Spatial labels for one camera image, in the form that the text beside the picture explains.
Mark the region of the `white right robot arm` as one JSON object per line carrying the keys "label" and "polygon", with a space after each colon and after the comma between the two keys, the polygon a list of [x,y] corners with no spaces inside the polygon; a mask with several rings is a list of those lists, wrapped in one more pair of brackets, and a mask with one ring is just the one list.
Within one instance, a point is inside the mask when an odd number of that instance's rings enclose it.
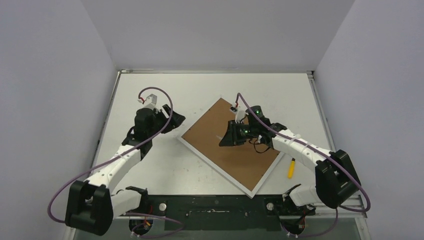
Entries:
{"label": "white right robot arm", "polygon": [[282,207],[286,213],[294,215],[303,206],[316,203],[336,209],[359,190],[361,183],[345,151],[321,148],[286,126],[271,123],[259,105],[247,110],[231,106],[230,111],[235,119],[228,121],[219,146],[241,146],[248,140],[256,140],[258,144],[289,155],[314,173],[314,184],[297,184],[283,193]]}

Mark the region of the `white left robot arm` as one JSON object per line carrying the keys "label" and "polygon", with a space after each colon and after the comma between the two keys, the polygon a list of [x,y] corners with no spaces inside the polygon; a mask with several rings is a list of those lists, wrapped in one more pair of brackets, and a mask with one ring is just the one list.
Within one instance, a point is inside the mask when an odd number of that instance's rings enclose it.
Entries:
{"label": "white left robot arm", "polygon": [[149,205],[147,189],[128,186],[116,193],[113,190],[150,151],[153,136],[166,134],[185,120],[185,116],[172,111],[167,104],[162,109],[153,103],[138,109],[134,126],[127,132],[112,162],[87,179],[70,185],[65,225],[102,236],[115,218],[127,212],[133,211],[139,216],[149,213],[153,208]]}

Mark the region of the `white picture frame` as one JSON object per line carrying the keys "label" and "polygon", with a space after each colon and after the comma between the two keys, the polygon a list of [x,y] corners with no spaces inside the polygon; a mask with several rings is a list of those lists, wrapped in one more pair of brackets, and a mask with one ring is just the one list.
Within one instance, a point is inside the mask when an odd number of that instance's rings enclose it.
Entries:
{"label": "white picture frame", "polygon": [[230,106],[221,97],[213,100],[204,113],[195,117],[194,123],[185,127],[178,140],[252,199],[284,157],[284,153],[276,150],[257,153],[250,143],[220,147],[220,140],[216,136],[223,137],[228,121],[235,118]]}

